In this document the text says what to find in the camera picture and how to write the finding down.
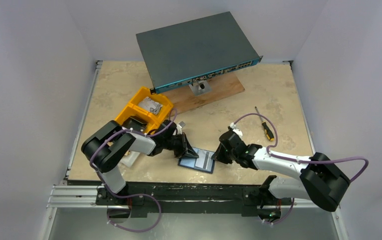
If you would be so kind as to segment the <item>navy blue card holder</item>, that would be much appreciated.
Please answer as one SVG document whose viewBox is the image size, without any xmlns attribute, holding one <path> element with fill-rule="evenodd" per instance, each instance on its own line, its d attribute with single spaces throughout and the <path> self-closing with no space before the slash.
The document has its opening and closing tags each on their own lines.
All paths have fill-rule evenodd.
<svg viewBox="0 0 382 240">
<path fill-rule="evenodd" d="M 196 158 L 195 159 L 194 158 L 180 158 L 179 161 L 178 161 L 178 165 L 181 166 L 181 167 L 188 168 L 188 169 L 193 169 L 193 170 L 196 170 L 196 171 L 200 171 L 200 172 L 204 172 L 204 173 L 209 173 L 209 174 L 211 173 L 212 174 L 213 171 L 214 171 L 214 165 L 215 165 L 214 157 L 212 156 L 212 158 L 213 158 L 213 168 L 212 168 L 212 171 L 204 171 L 204 170 L 195 168 L 194 165 L 195 165 Z"/>
</svg>

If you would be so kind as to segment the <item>white magnetic stripe card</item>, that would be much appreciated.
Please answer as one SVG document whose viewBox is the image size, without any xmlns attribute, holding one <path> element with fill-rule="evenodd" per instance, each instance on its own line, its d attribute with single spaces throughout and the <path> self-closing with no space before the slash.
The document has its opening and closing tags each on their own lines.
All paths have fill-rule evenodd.
<svg viewBox="0 0 382 240">
<path fill-rule="evenodd" d="M 200 170 L 204 170 L 207 172 L 212 171 L 213 168 L 213 158 L 214 152 L 204 150 L 204 149 L 197 149 L 198 158 L 195 160 L 194 167 Z"/>
</svg>

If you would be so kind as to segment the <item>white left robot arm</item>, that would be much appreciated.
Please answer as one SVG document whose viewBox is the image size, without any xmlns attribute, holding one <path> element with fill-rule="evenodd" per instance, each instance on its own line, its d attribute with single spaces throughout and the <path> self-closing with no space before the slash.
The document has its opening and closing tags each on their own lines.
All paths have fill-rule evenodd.
<svg viewBox="0 0 382 240">
<path fill-rule="evenodd" d="M 127 183 L 118 169 L 120 160 L 128 151 L 152 157 L 163 150 L 172 151 L 178 159 L 198 158 L 186 135 L 179 133 L 177 125 L 168 119 L 150 135 L 126 129 L 111 120 L 81 146 L 81 152 L 109 190 L 108 198 L 117 205 L 128 197 Z"/>
</svg>

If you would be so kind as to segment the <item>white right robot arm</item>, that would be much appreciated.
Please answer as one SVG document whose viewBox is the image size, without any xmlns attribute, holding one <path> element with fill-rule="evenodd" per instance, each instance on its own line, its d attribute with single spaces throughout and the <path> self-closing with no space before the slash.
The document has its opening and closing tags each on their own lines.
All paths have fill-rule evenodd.
<svg viewBox="0 0 382 240">
<path fill-rule="evenodd" d="M 259 196 L 267 204 L 280 198 L 306 199 L 325 211 L 334 212 L 350 185 L 350 179 L 323 153 L 291 156 L 268 152 L 261 145 L 247 145 L 231 130 L 222 134 L 219 141 L 213 155 L 215 161 L 236 162 L 243 168 L 283 175 L 260 189 Z"/>
</svg>

